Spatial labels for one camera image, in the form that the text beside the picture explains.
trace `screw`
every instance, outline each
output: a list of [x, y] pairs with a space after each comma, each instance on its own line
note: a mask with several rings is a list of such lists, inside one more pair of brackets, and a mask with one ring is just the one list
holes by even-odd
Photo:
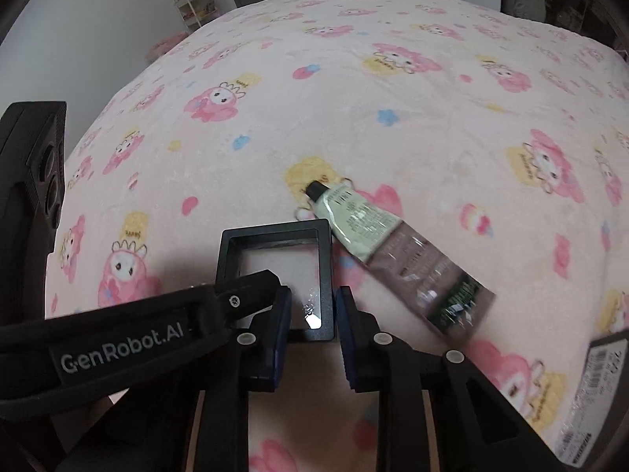
[[245, 332], [244, 334], [240, 334], [236, 340], [238, 341], [238, 344], [242, 344], [243, 346], [249, 346], [250, 344], [253, 344], [254, 342], [256, 342], [256, 336], [254, 336], [254, 334], [251, 334], [249, 332]]
[[449, 362], [452, 362], [453, 364], [460, 364], [461, 362], [463, 362], [463, 360], [465, 360], [465, 355], [455, 349], [451, 349], [450, 351], [448, 351], [445, 354], [445, 357], [448, 359]]
[[386, 332], [380, 332], [373, 336], [373, 342], [375, 342], [376, 344], [387, 345], [393, 342], [393, 338]]

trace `hand cream tube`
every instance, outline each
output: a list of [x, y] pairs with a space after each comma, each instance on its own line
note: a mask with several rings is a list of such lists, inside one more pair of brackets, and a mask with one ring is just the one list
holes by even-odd
[[452, 343], [462, 343], [490, 308], [494, 293], [479, 284], [398, 216], [341, 184], [306, 188], [314, 213], [415, 314]]

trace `pink bedspread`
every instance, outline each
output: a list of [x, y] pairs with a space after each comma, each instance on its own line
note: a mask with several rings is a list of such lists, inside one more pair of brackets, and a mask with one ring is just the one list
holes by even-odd
[[[351, 183], [497, 294], [464, 351], [557, 449], [587, 343], [629, 321], [628, 98], [606, 46], [458, 0], [234, 10], [122, 88], [68, 158], [46, 313], [212, 282], [225, 228], [311, 218], [310, 181]], [[444, 351], [340, 250], [337, 283]], [[290, 346], [279, 392], [252, 396], [252, 470], [372, 470], [373, 399], [337, 343]]]

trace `black tube cap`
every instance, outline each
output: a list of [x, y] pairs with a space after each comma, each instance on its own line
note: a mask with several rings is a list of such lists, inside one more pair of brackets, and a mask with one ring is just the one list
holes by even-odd
[[310, 197], [312, 202], [317, 202], [319, 197], [323, 195], [329, 188], [325, 186], [325, 184], [319, 183], [319, 181], [312, 181], [308, 186], [306, 186], [306, 195]]

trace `box with barcode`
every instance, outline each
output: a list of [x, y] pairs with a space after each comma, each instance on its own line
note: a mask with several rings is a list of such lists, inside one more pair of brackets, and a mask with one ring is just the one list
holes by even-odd
[[[569, 468], [616, 470], [629, 435], [629, 330], [590, 343], [581, 382], [555, 453]], [[619, 470], [626, 470], [625, 463]]]

